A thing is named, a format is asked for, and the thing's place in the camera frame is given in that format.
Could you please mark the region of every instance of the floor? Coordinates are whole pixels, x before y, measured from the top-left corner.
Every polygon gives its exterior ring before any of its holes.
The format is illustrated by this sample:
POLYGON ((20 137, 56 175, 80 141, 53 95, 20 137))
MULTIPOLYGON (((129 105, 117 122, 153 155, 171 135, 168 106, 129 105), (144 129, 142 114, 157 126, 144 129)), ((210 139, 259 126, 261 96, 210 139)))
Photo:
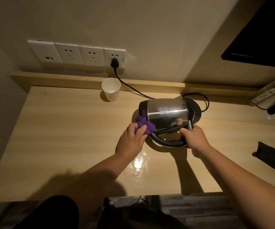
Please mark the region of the floor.
MULTIPOLYGON (((110 198, 116 207, 131 205, 138 197, 110 198)), ((159 207, 187 225, 190 229, 241 229, 245 228, 223 193, 192 195, 147 196, 151 205, 159 207)), ((25 218, 39 202, 14 202, 0 216, 0 229, 11 229, 25 218)), ((96 228, 97 219, 87 227, 96 228)))

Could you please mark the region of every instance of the shoe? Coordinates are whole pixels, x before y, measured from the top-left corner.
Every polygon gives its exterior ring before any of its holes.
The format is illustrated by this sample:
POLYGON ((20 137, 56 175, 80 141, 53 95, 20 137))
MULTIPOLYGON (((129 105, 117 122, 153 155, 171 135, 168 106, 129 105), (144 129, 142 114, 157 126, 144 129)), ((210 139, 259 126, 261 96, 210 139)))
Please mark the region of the shoe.
POLYGON ((143 203, 143 204, 149 205, 149 202, 147 201, 145 195, 141 195, 141 196, 138 198, 138 201, 137 201, 136 203, 143 203))
POLYGON ((112 200, 110 200, 109 198, 105 197, 104 199, 104 207, 109 207, 109 206, 112 206, 114 205, 112 200))

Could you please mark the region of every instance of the electric kettle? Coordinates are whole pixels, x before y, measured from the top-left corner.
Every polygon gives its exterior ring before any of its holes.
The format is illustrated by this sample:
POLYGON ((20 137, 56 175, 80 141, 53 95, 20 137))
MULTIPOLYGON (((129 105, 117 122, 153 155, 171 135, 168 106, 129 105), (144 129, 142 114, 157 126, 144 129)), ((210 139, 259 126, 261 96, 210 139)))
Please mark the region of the electric kettle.
POLYGON ((166 141, 160 134, 174 133, 181 128, 193 129, 193 124, 201 118, 201 109, 192 99, 153 99, 139 104, 139 115, 155 125, 156 130, 150 138, 165 147, 183 147, 185 138, 166 141))

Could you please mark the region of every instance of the cup rim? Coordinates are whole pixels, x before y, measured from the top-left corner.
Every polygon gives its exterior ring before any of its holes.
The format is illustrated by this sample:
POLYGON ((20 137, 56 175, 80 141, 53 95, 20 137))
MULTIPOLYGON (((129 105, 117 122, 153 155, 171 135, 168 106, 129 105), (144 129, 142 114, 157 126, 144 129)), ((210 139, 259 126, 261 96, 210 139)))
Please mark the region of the cup rim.
POLYGON ((120 86, 121 86, 121 83, 120 83, 120 81, 118 80, 118 79, 115 79, 115 78, 106 78, 104 81, 102 81, 102 83, 101 83, 101 89, 104 91, 104 92, 106 92, 104 89, 103 89, 103 87, 102 87, 102 85, 103 85, 103 83, 106 81, 106 80, 111 80, 111 79, 114 79, 114 80, 117 80, 118 81, 118 83, 119 83, 119 86, 118 86, 118 88, 117 88, 117 90, 116 91, 114 91, 114 92, 117 92, 117 91, 119 91, 119 89, 120 89, 120 86))

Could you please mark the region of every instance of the person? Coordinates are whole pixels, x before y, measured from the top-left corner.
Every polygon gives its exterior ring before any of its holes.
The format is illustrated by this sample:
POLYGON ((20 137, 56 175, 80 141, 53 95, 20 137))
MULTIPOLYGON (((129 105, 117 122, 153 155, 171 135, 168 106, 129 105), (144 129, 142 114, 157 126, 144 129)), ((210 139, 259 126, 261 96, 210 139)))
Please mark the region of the person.
MULTIPOLYGON (((134 133, 136 128, 137 123, 129 124, 117 143, 115 154, 85 171, 60 195, 45 200, 15 229, 84 228, 116 178, 142 150, 147 137, 143 135, 146 126, 134 133)), ((201 159, 220 185, 243 223, 248 228, 275 228, 275 187, 214 149, 197 125, 192 131, 181 128, 180 132, 193 155, 201 159)), ((143 200, 126 212, 115 209, 107 199, 105 207, 97 228, 186 228, 174 217, 151 209, 143 200)))

